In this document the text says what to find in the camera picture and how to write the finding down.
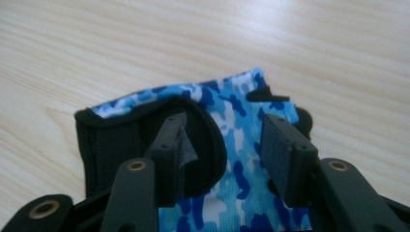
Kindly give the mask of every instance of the wooden table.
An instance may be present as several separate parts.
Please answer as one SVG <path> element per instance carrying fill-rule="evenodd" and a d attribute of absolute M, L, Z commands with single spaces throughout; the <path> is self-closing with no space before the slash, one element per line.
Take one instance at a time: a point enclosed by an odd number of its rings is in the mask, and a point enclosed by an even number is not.
<path fill-rule="evenodd" d="M 313 116 L 320 157 L 410 205 L 409 1 L 0 1 L 0 227 L 84 199 L 73 114 L 260 67 Z"/>

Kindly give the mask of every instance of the blue camouflage fabric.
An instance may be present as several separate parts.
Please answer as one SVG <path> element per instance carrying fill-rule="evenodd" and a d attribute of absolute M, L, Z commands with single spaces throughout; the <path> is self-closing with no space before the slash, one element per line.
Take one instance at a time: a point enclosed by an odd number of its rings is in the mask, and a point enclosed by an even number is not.
<path fill-rule="evenodd" d="M 205 194 L 161 208 L 160 231 L 293 231 L 310 229 L 307 209 L 289 209 L 268 190 L 259 157 L 262 119 L 275 114 L 298 122 L 291 101 L 250 102 L 247 93 L 266 86 L 254 69 L 226 79 L 148 89 L 92 108 L 103 118 L 171 96 L 185 96 L 206 109 L 220 128 L 227 150 L 226 170 Z"/>

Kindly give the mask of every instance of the light wood surface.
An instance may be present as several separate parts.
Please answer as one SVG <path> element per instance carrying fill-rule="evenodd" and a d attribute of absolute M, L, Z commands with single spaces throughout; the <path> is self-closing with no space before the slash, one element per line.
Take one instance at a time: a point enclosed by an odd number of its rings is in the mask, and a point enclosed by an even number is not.
<path fill-rule="evenodd" d="M 254 67 L 312 114 L 321 158 L 410 205 L 409 1 L 3 0 L 0 227 L 45 194 L 84 199 L 78 109 Z"/>

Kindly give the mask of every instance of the metal grommet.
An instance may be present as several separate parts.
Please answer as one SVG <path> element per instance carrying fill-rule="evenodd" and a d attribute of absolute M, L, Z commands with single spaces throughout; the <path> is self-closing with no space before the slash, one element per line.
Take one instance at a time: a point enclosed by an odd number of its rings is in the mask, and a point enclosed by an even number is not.
<path fill-rule="evenodd" d="M 130 171 L 139 171 L 145 168 L 147 164 L 143 161 L 135 161 L 129 164 Z"/>
<path fill-rule="evenodd" d="M 347 171 L 349 167 L 340 161 L 330 161 L 329 166 L 337 171 Z"/>
<path fill-rule="evenodd" d="M 60 208 L 60 202 L 56 200 L 46 200 L 31 209 L 28 217 L 31 219 L 42 219 L 48 217 Z"/>

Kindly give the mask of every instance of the camouflage pattern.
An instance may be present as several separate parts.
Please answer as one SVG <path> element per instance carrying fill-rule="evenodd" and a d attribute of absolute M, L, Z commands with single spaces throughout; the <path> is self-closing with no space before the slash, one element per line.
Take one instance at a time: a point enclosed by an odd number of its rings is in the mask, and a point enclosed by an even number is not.
<path fill-rule="evenodd" d="M 160 231 L 290 231 L 310 229 L 307 209 L 289 209 L 268 190 L 259 157 L 264 113 L 298 122 L 291 101 L 249 102 L 246 94 L 265 87 L 259 69 L 200 84 L 171 85 L 130 94 L 92 108 L 103 118 L 129 113 L 144 103 L 180 95 L 210 113 L 225 142 L 228 161 L 221 179 L 205 194 L 160 209 Z"/>

